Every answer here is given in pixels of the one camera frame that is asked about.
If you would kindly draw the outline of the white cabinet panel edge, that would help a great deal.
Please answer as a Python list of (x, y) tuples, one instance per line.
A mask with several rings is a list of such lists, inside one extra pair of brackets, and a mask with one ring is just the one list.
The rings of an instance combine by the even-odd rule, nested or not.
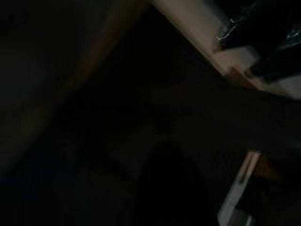
[(261, 153), (259, 152), (247, 151), (246, 157), (218, 212), (219, 226), (230, 226), (230, 220), (235, 212), (236, 205), (241, 199), (260, 157)]

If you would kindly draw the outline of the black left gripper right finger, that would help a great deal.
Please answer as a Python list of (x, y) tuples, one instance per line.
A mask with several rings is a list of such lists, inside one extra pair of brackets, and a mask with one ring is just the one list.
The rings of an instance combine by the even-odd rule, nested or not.
[(192, 159), (180, 144), (168, 143), (171, 172), (171, 197), (177, 226), (213, 226), (213, 212), (206, 185)]

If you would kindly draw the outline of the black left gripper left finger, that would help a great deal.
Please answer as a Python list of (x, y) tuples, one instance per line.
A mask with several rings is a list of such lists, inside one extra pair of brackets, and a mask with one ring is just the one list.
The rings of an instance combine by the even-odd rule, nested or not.
[(135, 195), (135, 226), (166, 226), (164, 174), (167, 150), (167, 142), (154, 146), (142, 168)]

